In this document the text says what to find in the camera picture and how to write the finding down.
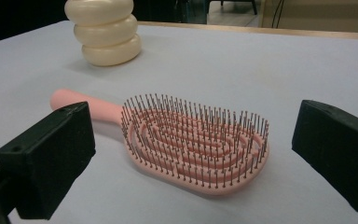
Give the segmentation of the wooden table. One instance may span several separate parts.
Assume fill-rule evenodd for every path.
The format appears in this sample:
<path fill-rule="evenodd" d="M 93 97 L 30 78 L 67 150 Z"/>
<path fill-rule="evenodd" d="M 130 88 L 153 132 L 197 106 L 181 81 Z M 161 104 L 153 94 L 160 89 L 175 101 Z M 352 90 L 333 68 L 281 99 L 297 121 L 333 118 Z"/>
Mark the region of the wooden table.
<path fill-rule="evenodd" d="M 189 29 L 268 34 L 268 35 L 299 35 L 299 36 L 319 36 L 319 37 L 331 37 L 331 38 L 343 38 L 343 39 L 358 39 L 358 33 L 351 33 L 351 32 L 290 30 L 290 29 L 240 27 L 240 26 L 225 26 L 225 25 L 193 24 L 193 23 L 174 23 L 174 22 L 161 22 L 161 21 L 138 21 L 138 24 L 144 26 L 189 28 Z"/>

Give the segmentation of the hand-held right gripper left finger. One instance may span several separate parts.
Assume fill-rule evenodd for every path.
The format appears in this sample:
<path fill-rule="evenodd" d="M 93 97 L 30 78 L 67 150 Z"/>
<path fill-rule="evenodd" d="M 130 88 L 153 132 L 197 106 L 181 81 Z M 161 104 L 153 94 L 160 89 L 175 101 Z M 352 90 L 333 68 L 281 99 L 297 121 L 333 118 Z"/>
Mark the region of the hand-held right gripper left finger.
<path fill-rule="evenodd" d="M 49 219 L 95 155 L 89 105 L 59 108 L 0 147 L 0 220 Z"/>

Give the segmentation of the white board sheet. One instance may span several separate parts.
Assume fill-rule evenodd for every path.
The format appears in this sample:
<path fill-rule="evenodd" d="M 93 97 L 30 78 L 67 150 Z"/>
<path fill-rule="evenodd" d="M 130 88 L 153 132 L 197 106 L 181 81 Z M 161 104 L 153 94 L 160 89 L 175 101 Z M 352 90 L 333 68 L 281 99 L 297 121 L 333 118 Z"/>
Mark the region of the white board sheet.
<path fill-rule="evenodd" d="M 114 103 L 145 93 L 246 110 L 268 120 L 262 172 L 226 197 L 199 196 L 138 171 L 120 129 L 94 126 L 96 155 L 48 220 L 15 224 L 358 224 L 358 212 L 292 149 L 300 103 L 358 117 L 358 39 L 142 25 L 142 52 L 96 67 L 61 21 L 0 41 L 0 147 L 49 111 L 58 89 Z"/>

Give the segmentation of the cream ribbed cup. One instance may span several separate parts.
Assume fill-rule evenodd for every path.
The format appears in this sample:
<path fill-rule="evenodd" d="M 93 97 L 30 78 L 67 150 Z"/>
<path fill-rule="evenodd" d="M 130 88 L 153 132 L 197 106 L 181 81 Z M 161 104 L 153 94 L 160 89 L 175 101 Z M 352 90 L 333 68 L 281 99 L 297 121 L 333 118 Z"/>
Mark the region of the cream ribbed cup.
<path fill-rule="evenodd" d="M 135 58 L 142 48 L 133 0 L 67 0 L 64 12 L 86 61 L 111 66 Z"/>

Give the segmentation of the pink hairbrush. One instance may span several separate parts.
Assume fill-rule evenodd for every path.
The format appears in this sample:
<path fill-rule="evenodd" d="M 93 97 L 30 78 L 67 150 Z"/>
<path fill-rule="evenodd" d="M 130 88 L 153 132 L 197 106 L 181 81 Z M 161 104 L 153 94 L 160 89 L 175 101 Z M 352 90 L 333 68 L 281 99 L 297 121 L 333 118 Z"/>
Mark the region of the pink hairbrush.
<path fill-rule="evenodd" d="M 50 106 L 89 104 L 95 120 L 120 126 L 133 162 L 143 171 L 204 195 L 242 189 L 269 156 L 269 122 L 261 116 L 157 94 L 124 105 L 75 91 L 58 90 Z"/>

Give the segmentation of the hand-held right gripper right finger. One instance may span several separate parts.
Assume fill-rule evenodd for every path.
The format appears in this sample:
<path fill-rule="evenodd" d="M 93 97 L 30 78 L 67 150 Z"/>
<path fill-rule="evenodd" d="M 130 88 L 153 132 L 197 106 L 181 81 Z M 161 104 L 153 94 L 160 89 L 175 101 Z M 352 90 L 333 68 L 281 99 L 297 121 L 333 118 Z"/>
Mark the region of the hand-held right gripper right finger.
<path fill-rule="evenodd" d="M 332 105 L 301 102 L 292 150 L 358 212 L 358 118 Z"/>

